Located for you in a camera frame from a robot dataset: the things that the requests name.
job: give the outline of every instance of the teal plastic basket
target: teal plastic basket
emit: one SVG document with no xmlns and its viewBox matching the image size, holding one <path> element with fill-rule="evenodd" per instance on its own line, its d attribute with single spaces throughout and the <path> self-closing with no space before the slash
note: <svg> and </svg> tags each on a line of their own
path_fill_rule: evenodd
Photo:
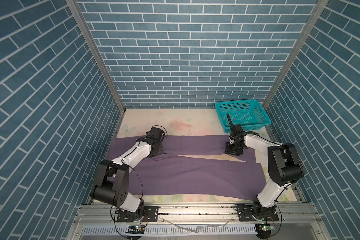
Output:
<svg viewBox="0 0 360 240">
<path fill-rule="evenodd" d="M 233 124 L 240 124 L 244 131 L 258 130 L 271 124 L 268 114 L 255 99 L 218 102 L 215 107 L 224 132 L 230 132 L 227 113 Z"/>
</svg>

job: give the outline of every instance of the black mounting plate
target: black mounting plate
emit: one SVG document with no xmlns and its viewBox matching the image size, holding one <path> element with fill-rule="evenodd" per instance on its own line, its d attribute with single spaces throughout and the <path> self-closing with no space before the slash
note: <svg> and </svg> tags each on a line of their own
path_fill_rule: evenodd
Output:
<svg viewBox="0 0 360 240">
<path fill-rule="evenodd" d="M 237 214 L 239 216 L 240 222 L 258 221 L 258 219 L 253 217 L 252 210 L 251 210 L 252 205 L 240 204 L 240 205 L 237 205 L 235 208 L 237 210 Z M 272 221 L 272 220 L 274 222 L 277 222 L 279 220 L 279 216 L 277 215 L 277 213 L 269 214 L 267 221 Z"/>
<path fill-rule="evenodd" d="M 116 222 L 133 222 L 129 219 L 125 219 L 127 213 L 121 211 L 120 209 L 116 210 L 116 214 L 118 214 Z M 141 220 L 143 224 L 147 222 L 147 214 L 148 222 L 157 222 L 158 206 L 144 206 L 143 219 Z"/>
</svg>

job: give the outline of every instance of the brick pattern wallpaper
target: brick pattern wallpaper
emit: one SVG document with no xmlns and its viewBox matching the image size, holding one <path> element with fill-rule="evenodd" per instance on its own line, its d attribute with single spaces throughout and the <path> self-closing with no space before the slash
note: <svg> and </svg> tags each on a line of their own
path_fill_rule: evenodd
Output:
<svg viewBox="0 0 360 240">
<path fill-rule="evenodd" d="M 268 109 L 332 239 L 360 239 L 360 0 L 330 0 Z"/>
<path fill-rule="evenodd" d="M 0 0 L 0 240 L 67 236 L 118 116 L 64 0 Z"/>
<path fill-rule="evenodd" d="M 127 108 L 268 94 L 317 0 L 79 0 Z"/>
</svg>

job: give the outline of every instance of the white cable tray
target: white cable tray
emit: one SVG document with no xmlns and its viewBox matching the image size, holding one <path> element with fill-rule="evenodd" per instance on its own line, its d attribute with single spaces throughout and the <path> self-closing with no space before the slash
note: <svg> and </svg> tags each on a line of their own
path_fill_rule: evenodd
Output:
<svg viewBox="0 0 360 240">
<path fill-rule="evenodd" d="M 125 235 L 129 225 L 117 225 L 117 230 Z M 188 228 L 198 233 L 177 228 L 171 224 L 148 225 L 145 229 L 144 237 L 169 237 L 169 236 L 189 236 L 189 235 L 243 235 L 257 234 L 254 224 L 230 224 L 221 227 L 204 227 L 196 224 L 179 224 L 182 228 Z M 86 225 L 83 227 L 82 236 L 113 236 L 119 235 L 113 225 Z M 129 233 L 129 236 L 141 236 L 141 234 Z"/>
</svg>

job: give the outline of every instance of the purple fabric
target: purple fabric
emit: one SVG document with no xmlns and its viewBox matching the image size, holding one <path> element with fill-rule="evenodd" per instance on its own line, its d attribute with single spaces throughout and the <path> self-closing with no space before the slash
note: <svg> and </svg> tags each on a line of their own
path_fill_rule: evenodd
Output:
<svg viewBox="0 0 360 240">
<path fill-rule="evenodd" d="M 266 183 L 258 163 L 164 154 L 143 159 L 134 169 L 143 182 L 144 195 L 210 194 L 252 200 Z M 129 192 L 141 194 L 140 181 L 133 171 Z"/>
<path fill-rule="evenodd" d="M 112 160 L 125 153 L 136 143 L 139 137 L 124 137 L 112 139 L 110 149 L 106 157 Z M 211 136 L 168 136 L 162 142 L 164 152 L 176 155 L 220 155 L 225 152 L 225 143 L 228 142 L 228 135 Z M 245 149 L 243 155 L 234 156 L 246 162 L 256 162 L 254 150 Z"/>
</svg>

